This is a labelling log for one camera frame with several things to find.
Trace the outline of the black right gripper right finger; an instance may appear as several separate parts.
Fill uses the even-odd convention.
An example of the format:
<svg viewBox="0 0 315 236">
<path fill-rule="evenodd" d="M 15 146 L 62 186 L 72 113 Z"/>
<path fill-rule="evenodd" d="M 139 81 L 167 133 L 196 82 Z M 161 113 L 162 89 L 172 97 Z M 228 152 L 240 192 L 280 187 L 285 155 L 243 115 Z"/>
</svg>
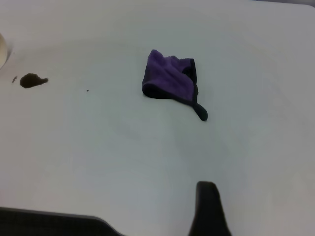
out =
<svg viewBox="0 0 315 236">
<path fill-rule="evenodd" d="M 190 236 L 231 236 L 217 186 L 199 181 L 196 185 L 195 214 Z"/>
</svg>

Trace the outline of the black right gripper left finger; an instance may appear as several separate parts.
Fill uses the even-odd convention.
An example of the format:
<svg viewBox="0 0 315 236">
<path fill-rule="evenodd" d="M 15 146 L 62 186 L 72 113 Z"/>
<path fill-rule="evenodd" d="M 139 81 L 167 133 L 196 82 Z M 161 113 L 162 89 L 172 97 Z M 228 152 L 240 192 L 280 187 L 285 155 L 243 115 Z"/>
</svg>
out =
<svg viewBox="0 0 315 236">
<path fill-rule="evenodd" d="M 0 208 L 2 236 L 120 236 L 101 218 L 16 208 Z"/>
</svg>

